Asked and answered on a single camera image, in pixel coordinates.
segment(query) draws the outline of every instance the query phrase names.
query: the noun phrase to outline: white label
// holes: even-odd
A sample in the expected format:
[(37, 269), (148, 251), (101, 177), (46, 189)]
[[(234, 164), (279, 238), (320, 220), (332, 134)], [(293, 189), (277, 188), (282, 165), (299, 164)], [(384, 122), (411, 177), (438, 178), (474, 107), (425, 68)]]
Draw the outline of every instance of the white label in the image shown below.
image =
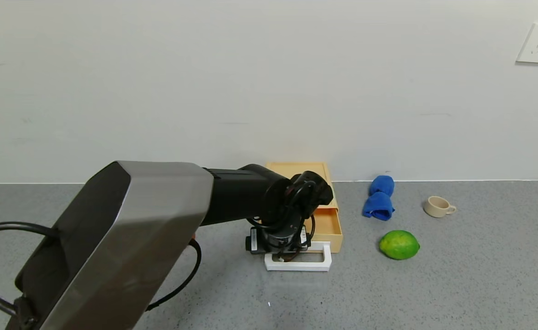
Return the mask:
[(305, 235), (305, 226), (302, 227), (302, 233), (300, 234), (300, 242), (304, 244), (307, 240), (307, 237)]
[(257, 249), (257, 246), (256, 246), (256, 228), (252, 228), (250, 230), (250, 250), (251, 251), (256, 251)]

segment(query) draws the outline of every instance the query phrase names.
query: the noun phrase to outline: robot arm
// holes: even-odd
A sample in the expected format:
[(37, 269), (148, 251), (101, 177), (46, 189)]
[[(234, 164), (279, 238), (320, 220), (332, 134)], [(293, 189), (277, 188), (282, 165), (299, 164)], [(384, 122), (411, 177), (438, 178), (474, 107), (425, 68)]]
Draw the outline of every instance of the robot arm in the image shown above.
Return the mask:
[(114, 162), (86, 182), (53, 225), (58, 236), (25, 263), (22, 296), (0, 301), (11, 311), (6, 328), (133, 328), (199, 226), (247, 219), (256, 235), (248, 251), (294, 253), (311, 244), (304, 221), (332, 198), (310, 171), (290, 179), (260, 165)]

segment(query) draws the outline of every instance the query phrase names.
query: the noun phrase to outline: wire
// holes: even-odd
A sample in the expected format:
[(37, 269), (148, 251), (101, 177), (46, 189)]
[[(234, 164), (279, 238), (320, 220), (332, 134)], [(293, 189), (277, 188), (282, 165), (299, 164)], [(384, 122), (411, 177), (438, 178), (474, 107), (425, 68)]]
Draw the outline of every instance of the wire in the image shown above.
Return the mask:
[(154, 303), (151, 303), (148, 307), (147, 307), (147, 310), (146, 312), (156, 308), (156, 307), (159, 307), (159, 305), (161, 305), (162, 303), (168, 301), (169, 299), (173, 298), (175, 295), (177, 295), (179, 292), (181, 292), (181, 290), (183, 290), (183, 288), (185, 288), (187, 286), (187, 284), (191, 281), (191, 279), (195, 276), (195, 273), (197, 272), (197, 269), (200, 267), (200, 263), (201, 263), (201, 247), (200, 245), (196, 242), (196, 240), (194, 240), (193, 238), (191, 239), (191, 241), (189, 241), (189, 245), (194, 247), (195, 249), (195, 252), (197, 253), (197, 260), (195, 261), (195, 266), (194, 266), (194, 269), (193, 271), (191, 271), (191, 274), (189, 274), (189, 276), (187, 276), (187, 278), (183, 281), (183, 283), (181, 283), (180, 286), (177, 286), (177, 289), (173, 290), (173, 292), (171, 292), (170, 294), (162, 297), (161, 299), (158, 299), (156, 302)]
[(300, 186), (300, 188), (298, 188), (298, 190), (295, 192), (295, 195), (294, 197), (291, 199), (291, 201), (289, 202), (289, 204), (291, 205), (294, 205), (294, 203), (298, 200), (298, 198), (300, 198), (300, 192), (302, 190), (304, 190), (305, 188), (307, 187), (310, 187), (310, 188), (314, 188), (316, 186), (316, 183), (314, 181), (306, 181), (304, 182), (304, 184), (302, 184)]
[[(21, 223), (21, 222), (4, 222), (0, 223), (0, 231), (2, 230), (22, 230), (28, 232), (34, 232), (50, 238), (59, 238), (59, 232), (56, 229), (48, 228), (38, 224)], [(12, 303), (0, 298), (0, 310), (10, 316), (15, 317), (17, 315), (16, 306)]]
[(271, 229), (271, 228), (274, 227), (274, 225), (260, 224), (260, 223), (256, 222), (255, 219), (252, 219), (252, 218), (246, 218), (246, 221), (248, 221), (248, 223), (252, 224), (256, 228), (260, 228), (260, 229)]
[(295, 257), (297, 257), (302, 251), (302, 246), (307, 246), (307, 243), (311, 242), (311, 239), (313, 238), (313, 234), (315, 231), (316, 231), (316, 219), (313, 217), (313, 214), (312, 214), (311, 215), (311, 232), (309, 236), (307, 237), (306, 242), (304, 242), (304, 244), (300, 244), (298, 246), (298, 249), (289, 258), (283, 258), (283, 262), (289, 263), (289, 261), (292, 261), (293, 259), (295, 259)]

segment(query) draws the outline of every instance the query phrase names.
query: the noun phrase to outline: white wall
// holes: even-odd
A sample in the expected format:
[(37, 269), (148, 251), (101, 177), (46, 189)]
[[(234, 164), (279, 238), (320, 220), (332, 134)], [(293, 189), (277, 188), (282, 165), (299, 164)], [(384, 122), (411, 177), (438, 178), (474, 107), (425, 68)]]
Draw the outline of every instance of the white wall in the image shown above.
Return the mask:
[(538, 179), (538, 0), (0, 2), (0, 182), (115, 159)]

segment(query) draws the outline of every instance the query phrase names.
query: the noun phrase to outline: open drawer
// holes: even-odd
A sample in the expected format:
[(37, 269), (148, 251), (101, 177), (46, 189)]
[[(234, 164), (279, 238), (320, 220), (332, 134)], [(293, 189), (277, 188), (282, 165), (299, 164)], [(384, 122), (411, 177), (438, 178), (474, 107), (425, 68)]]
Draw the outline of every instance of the open drawer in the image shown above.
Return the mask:
[[(291, 178), (304, 171), (312, 171), (323, 177), (334, 188), (326, 163), (267, 163), (266, 166), (271, 171), (277, 172), (287, 178)], [(332, 253), (340, 252), (344, 236), (342, 236), (342, 228), (340, 228), (336, 194), (334, 194), (334, 198), (330, 204), (320, 205), (313, 213), (313, 216), (316, 219), (316, 231), (311, 240), (313, 242), (330, 242)], [(311, 232), (311, 221), (306, 220), (305, 225), (306, 231)]]

